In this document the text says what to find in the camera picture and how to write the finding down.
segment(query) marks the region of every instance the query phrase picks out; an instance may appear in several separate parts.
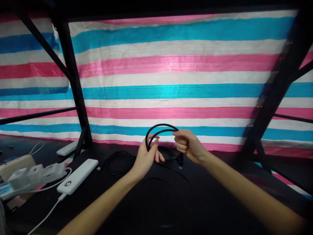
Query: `white power strip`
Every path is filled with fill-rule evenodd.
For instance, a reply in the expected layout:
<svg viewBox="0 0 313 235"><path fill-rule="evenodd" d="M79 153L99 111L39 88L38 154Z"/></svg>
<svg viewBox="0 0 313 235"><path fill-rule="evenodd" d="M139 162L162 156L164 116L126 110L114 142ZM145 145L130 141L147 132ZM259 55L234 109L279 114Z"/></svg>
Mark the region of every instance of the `white power strip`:
<svg viewBox="0 0 313 235"><path fill-rule="evenodd" d="M97 160L87 159L62 184L57 187L57 191L59 193L71 195L97 165Z"/></svg>
<svg viewBox="0 0 313 235"><path fill-rule="evenodd" d="M0 198L6 200L27 193L39 186L53 182L67 174L65 163L55 163L43 169L42 165L15 171L7 182L0 186Z"/></svg>

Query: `pink stripe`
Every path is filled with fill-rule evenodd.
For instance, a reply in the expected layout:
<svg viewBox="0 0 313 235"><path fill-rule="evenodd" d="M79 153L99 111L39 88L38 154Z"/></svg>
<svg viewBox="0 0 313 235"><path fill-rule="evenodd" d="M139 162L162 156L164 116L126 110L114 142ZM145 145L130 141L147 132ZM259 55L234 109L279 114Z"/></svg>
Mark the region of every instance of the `pink stripe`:
<svg viewBox="0 0 313 235"><path fill-rule="evenodd" d="M96 21L106 24L168 24L177 23L183 21L190 21L202 18L210 18L219 14L208 14L208 15L187 15L187 16L163 16L163 17L147 17L147 18L133 18L133 19L117 19L117 20L103 20Z"/></svg>
<svg viewBox="0 0 313 235"><path fill-rule="evenodd" d="M122 140L93 140L96 143L105 143L105 144L119 144L119 145L136 145L139 146L141 142L137 141L122 141ZM174 143L169 142L159 142L160 146L165 146L169 148L175 148ZM210 144L204 143L203 146L209 151L226 151L226 152L238 152L241 150L241 145L232 145L232 144Z"/></svg>
<svg viewBox="0 0 313 235"><path fill-rule="evenodd" d="M306 57L304 58L300 68L302 68L303 66L305 66L306 64L308 64L312 60L313 60L313 51L310 51L307 53Z"/></svg>
<svg viewBox="0 0 313 235"><path fill-rule="evenodd" d="M79 65L81 78L163 72L271 71L277 55L173 55L111 59ZM0 79L64 77L53 62L0 66Z"/></svg>
<svg viewBox="0 0 313 235"><path fill-rule="evenodd" d="M313 108L278 108L276 113L299 118L313 119ZM285 118L281 117L273 117L273 119L286 120Z"/></svg>
<svg viewBox="0 0 313 235"><path fill-rule="evenodd" d="M81 78L164 72L271 71L278 55L169 55L110 59L79 65Z"/></svg>
<svg viewBox="0 0 313 235"><path fill-rule="evenodd" d="M48 18L48 14L45 12L28 12L28 17L31 19L38 18ZM14 13L2 13L0 14L0 23L5 23L9 21L17 21L20 20Z"/></svg>
<svg viewBox="0 0 313 235"><path fill-rule="evenodd" d="M312 158L313 157L313 149L266 146L264 147L264 151L268 155L275 155L275 156L299 157L299 158Z"/></svg>
<svg viewBox="0 0 313 235"><path fill-rule="evenodd" d="M54 62L0 66L0 79L28 77L65 77Z"/></svg>
<svg viewBox="0 0 313 235"><path fill-rule="evenodd" d="M41 113L41 112L47 112L57 109L64 109L64 108L35 108L35 109L2 109L0 108L0 118L12 118L17 117L21 115L28 115L28 114L34 114L34 113ZM58 113L53 114L49 116L39 117L39 118L61 118L61 117L77 117L76 110L64 112L64 113Z"/></svg>
<svg viewBox="0 0 313 235"><path fill-rule="evenodd" d="M93 108L87 107L88 117L115 119L171 118L251 118L254 107L206 108Z"/></svg>
<svg viewBox="0 0 313 235"><path fill-rule="evenodd" d="M277 179L279 179L280 181L282 181L283 183L285 183L287 185L294 185L294 183L292 183L288 179L282 177L280 174L273 173L273 176L275 176Z"/></svg>

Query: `white plug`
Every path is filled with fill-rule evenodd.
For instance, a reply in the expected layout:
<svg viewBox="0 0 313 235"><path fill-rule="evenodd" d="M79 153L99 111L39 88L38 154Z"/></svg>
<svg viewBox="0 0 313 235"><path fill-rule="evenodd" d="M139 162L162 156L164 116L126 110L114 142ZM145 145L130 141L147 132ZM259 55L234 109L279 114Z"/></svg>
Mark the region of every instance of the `white plug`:
<svg viewBox="0 0 313 235"><path fill-rule="evenodd" d="M14 171L11 177L8 179L8 183L14 190L25 187L28 184L27 168L19 169Z"/></svg>
<svg viewBox="0 0 313 235"><path fill-rule="evenodd" d="M41 181L41 176L43 173L43 166L42 164L33 166L30 168L27 177L31 184L38 184Z"/></svg>
<svg viewBox="0 0 313 235"><path fill-rule="evenodd" d="M47 166L41 175L41 182L48 183L65 176L65 163L54 163Z"/></svg>

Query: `table surface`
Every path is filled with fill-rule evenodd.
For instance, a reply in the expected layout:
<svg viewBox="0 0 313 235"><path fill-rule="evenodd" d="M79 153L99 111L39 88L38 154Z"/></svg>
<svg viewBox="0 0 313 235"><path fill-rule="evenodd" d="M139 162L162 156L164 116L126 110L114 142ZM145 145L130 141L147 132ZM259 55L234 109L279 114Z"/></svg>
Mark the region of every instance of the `table surface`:
<svg viewBox="0 0 313 235"><path fill-rule="evenodd" d="M136 155L138 147L93 144L69 167L75 170L88 158L97 159L101 163L119 150ZM243 160L242 156L225 152L214 154L247 178L270 189L296 212L303 214L304 208L310 203L253 162ZM160 178L168 184L154 179L138 183L114 209L97 234L268 233L209 173L186 156L184 161L182 170L178 169L176 161L170 167L184 174L191 186L179 174L153 164L145 179ZM56 234L118 179L110 176L105 169L94 170L72 195L56 206L36 232ZM22 207L8 215L9 227L28 233L49 213L59 196L56 188L35 194Z"/></svg>
<svg viewBox="0 0 313 235"><path fill-rule="evenodd" d="M30 153L33 147L40 141L45 145L33 155L36 164L43 164L43 167L54 163L63 162L68 156L59 156L56 152L69 145L72 141L62 141L53 139L26 138L19 136L0 135L0 162L10 157L21 157Z"/></svg>

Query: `blue stripe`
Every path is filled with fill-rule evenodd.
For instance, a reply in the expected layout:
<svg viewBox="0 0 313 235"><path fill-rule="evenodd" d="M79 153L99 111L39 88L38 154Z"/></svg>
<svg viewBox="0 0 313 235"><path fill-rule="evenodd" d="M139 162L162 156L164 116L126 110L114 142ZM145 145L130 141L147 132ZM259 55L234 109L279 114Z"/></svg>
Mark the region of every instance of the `blue stripe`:
<svg viewBox="0 0 313 235"><path fill-rule="evenodd" d="M67 87L28 87L0 89L0 96L66 93Z"/></svg>
<svg viewBox="0 0 313 235"><path fill-rule="evenodd" d="M310 201L313 201L313 196L310 195L305 195L305 194L301 194L302 196L306 197L307 199L309 199Z"/></svg>
<svg viewBox="0 0 313 235"><path fill-rule="evenodd" d="M54 50L59 50L59 44L55 41L53 33L42 33L42 35ZM34 50L43 50L43 47L32 34L0 38L0 54Z"/></svg>
<svg viewBox="0 0 313 235"><path fill-rule="evenodd" d="M313 97L313 83L292 83L285 97Z"/></svg>
<svg viewBox="0 0 313 235"><path fill-rule="evenodd" d="M262 139L313 141L313 131L294 131L267 128Z"/></svg>
<svg viewBox="0 0 313 235"><path fill-rule="evenodd" d="M90 30L72 37L75 53L103 46L173 40L265 40L286 39L293 17L224 19L157 27Z"/></svg>
<svg viewBox="0 0 313 235"><path fill-rule="evenodd" d="M178 99L178 98L257 98L263 88L270 84L201 84L201 85L158 85L158 86L114 86L83 88L86 100L121 99ZM313 97L313 83L291 84L285 97ZM66 93L0 96L0 101L71 100L72 90Z"/></svg>
<svg viewBox="0 0 313 235"><path fill-rule="evenodd" d="M245 127L177 127L178 129L189 129L195 135L206 136L231 136L242 137ZM123 134L123 135L146 135L148 127L122 127L122 126L99 126L90 125L92 133L96 134ZM156 128L154 133L164 129L163 127ZM79 124L56 124L56 125L19 125L7 124L1 125L0 130L3 131L20 131L20 132L80 132L81 127ZM169 136L171 132L165 132L160 135ZM302 140L312 141L313 131L291 131L279 129L267 129L264 134L264 139L271 140Z"/></svg>

